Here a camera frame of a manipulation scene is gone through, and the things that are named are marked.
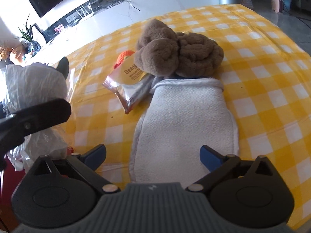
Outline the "yellow checkered tablecloth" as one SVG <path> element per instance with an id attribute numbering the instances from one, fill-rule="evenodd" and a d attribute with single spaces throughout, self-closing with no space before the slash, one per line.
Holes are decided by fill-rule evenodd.
<path id="1" fill-rule="evenodd" d="M 216 77 L 239 128 L 240 155 L 265 154 L 295 199 L 293 229 L 310 221 L 310 56 L 278 26 L 242 5 L 216 5 L 171 12 L 160 20 L 177 32 L 195 32 L 224 50 Z M 124 187 L 136 124 L 148 99 L 126 114 L 103 87 L 118 55 L 133 50 L 145 21 L 139 21 L 71 53 L 72 113 L 63 124 L 68 143 L 79 153 L 107 148 L 98 173 Z"/>

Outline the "clear plastic bag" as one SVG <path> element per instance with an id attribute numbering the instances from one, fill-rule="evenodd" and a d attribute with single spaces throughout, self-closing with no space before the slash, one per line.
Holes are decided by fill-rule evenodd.
<path id="1" fill-rule="evenodd" d="M 66 99 L 67 84 L 56 68 L 42 63 L 28 66 L 7 65 L 1 71 L 1 99 L 7 114 L 57 98 Z M 26 136 L 23 144 L 6 155 L 16 171 L 29 171 L 37 158 L 65 158 L 68 144 L 59 127 L 47 128 Z"/>

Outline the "white wifi router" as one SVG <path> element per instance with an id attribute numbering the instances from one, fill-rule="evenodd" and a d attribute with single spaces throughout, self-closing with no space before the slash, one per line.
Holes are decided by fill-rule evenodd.
<path id="1" fill-rule="evenodd" d="M 75 11 L 78 13 L 81 19 L 88 19 L 94 15 L 94 11 L 90 2 L 81 5 Z"/>

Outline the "white terry mitt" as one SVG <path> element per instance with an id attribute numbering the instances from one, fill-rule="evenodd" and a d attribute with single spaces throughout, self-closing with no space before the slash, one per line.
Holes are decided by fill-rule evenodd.
<path id="1" fill-rule="evenodd" d="M 208 173 L 200 161 L 207 145 L 239 153 L 239 132 L 215 78 L 164 79 L 151 88 L 148 109 L 135 128 L 129 162 L 135 183 L 179 182 L 187 187 Z"/>

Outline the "pink small heater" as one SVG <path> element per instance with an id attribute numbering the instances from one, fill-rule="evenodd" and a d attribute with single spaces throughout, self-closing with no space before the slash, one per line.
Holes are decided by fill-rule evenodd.
<path id="1" fill-rule="evenodd" d="M 283 13 L 284 12 L 284 2 L 283 2 L 283 0 L 272 0 L 272 9 L 276 13 Z"/>

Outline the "orange crochet toy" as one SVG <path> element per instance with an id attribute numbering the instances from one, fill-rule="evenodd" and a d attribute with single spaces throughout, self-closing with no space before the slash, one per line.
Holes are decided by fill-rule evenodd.
<path id="1" fill-rule="evenodd" d="M 114 69 L 118 68 L 128 57 L 133 55 L 135 52 L 132 50 L 125 50 L 120 53 L 118 56 L 115 65 L 113 66 Z"/>

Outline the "plant in blue vase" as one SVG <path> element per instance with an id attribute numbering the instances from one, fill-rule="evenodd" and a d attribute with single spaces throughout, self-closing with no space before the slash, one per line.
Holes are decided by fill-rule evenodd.
<path id="1" fill-rule="evenodd" d="M 32 26 L 28 25 L 28 19 L 29 15 L 27 17 L 26 23 L 24 24 L 24 29 L 18 28 L 19 32 L 21 33 L 21 36 L 18 38 L 22 38 L 29 43 L 28 54 L 30 54 L 31 57 L 34 57 L 41 50 L 41 45 L 34 39 Z"/>

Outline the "brown plush towel roll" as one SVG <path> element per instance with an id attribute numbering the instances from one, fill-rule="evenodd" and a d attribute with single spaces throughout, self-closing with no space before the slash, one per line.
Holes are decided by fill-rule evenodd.
<path id="1" fill-rule="evenodd" d="M 174 32 L 160 20 L 149 20 L 136 44 L 134 63 L 158 77 L 211 77 L 224 59 L 212 39 L 198 33 Z"/>

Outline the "red box lid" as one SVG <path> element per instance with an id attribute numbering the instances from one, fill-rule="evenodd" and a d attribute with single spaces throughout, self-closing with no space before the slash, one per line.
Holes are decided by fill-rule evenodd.
<path id="1" fill-rule="evenodd" d="M 11 206 L 11 196 L 25 176 L 25 171 L 15 171 L 8 158 L 6 163 L 5 170 L 1 171 L 1 230 L 12 232 L 19 222 Z"/>

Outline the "white tv cabinet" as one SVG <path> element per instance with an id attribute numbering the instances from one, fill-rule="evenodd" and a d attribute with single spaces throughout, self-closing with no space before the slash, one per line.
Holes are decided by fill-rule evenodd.
<path id="1" fill-rule="evenodd" d="M 131 24 L 169 12 L 219 5 L 219 0 L 128 0 L 80 19 L 45 44 L 31 61 L 54 64 L 86 44 Z"/>

